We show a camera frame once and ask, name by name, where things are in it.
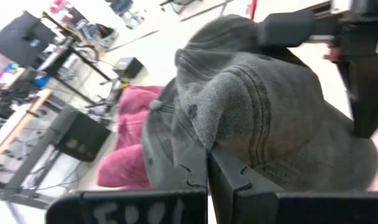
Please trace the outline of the dark grey corduroy cap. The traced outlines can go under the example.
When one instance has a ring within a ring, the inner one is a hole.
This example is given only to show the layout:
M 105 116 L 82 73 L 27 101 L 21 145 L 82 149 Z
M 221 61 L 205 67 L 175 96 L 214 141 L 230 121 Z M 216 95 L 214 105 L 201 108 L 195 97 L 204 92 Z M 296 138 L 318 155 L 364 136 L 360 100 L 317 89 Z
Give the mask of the dark grey corduroy cap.
M 374 143 L 353 135 L 312 69 L 259 35 L 254 21 L 224 16 L 176 52 L 174 161 L 220 145 L 284 189 L 368 189 Z
M 150 104 L 142 144 L 152 188 L 207 188 L 207 150 L 179 105 L 175 79 Z

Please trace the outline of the black equipment box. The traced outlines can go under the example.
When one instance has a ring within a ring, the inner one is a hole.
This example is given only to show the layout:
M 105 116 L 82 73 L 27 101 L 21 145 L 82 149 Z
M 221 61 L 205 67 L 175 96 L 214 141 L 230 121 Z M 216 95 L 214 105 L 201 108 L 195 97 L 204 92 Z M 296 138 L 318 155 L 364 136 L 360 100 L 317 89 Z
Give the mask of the black equipment box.
M 84 162 L 92 162 L 111 131 L 74 107 L 66 106 L 54 120 L 55 147 L 62 153 Z

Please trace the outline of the large black screen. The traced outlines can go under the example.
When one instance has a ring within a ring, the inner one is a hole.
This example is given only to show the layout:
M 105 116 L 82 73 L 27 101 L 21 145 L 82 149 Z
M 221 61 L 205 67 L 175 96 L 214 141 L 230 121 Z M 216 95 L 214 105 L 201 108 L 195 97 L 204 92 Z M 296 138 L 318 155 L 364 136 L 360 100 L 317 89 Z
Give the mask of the large black screen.
M 55 36 L 40 18 L 24 11 L 0 31 L 0 53 L 22 67 L 30 66 Z

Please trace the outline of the black power box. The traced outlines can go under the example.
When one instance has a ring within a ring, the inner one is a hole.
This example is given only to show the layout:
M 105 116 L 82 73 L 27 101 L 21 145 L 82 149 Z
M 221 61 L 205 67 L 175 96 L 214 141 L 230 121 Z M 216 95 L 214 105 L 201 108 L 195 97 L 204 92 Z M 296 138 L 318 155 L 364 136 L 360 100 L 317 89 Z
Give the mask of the black power box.
M 115 64 L 113 71 L 121 78 L 136 78 L 143 64 L 136 57 L 121 58 Z

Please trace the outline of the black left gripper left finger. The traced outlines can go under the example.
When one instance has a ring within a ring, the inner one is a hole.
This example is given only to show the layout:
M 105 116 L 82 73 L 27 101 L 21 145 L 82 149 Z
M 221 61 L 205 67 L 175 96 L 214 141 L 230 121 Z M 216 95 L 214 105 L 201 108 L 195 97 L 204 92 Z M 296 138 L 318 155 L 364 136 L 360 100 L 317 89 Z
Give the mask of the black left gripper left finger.
M 141 152 L 157 174 L 152 189 L 75 192 L 49 207 L 45 224 L 207 224 L 207 151 Z

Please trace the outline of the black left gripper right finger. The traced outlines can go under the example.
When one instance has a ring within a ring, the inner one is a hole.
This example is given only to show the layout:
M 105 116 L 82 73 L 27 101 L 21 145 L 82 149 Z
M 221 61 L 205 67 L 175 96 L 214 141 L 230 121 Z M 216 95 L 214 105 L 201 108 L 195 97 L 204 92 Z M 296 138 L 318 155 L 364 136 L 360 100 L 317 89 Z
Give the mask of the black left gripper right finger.
M 378 224 L 378 192 L 288 192 L 222 148 L 208 175 L 218 224 Z

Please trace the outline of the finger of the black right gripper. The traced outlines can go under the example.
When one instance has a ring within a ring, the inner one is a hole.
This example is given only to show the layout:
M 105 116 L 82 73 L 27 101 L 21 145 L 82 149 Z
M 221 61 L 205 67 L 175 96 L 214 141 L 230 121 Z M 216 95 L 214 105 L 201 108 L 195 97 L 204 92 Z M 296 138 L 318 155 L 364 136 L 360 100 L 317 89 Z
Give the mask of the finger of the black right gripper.
M 316 19 L 312 11 L 268 15 L 258 26 L 261 47 L 297 47 L 312 35 Z

